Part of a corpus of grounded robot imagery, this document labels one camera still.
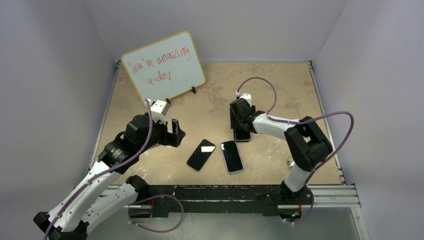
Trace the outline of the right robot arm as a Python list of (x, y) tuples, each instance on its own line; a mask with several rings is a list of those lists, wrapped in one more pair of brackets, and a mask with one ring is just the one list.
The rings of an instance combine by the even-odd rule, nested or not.
[(328, 138), (309, 116), (300, 120), (272, 118), (264, 111), (256, 111), (242, 97), (231, 102), (229, 107), (233, 127), (286, 141), (294, 165), (280, 185), (280, 196), (284, 202), (294, 203), (300, 198), (300, 191), (305, 188), (314, 168), (332, 153), (333, 147)]

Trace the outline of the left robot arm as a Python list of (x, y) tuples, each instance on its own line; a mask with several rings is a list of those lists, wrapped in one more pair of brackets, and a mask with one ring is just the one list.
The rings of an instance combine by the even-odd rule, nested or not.
[(127, 205), (142, 205), (169, 197), (155, 191), (142, 177), (132, 175), (114, 194), (101, 194), (149, 148), (162, 145), (178, 147), (186, 133), (178, 120), (168, 123), (153, 113), (136, 115), (126, 129), (116, 135), (99, 154), (83, 180), (55, 208), (41, 211), (33, 218), (45, 240), (85, 240), (105, 219)]

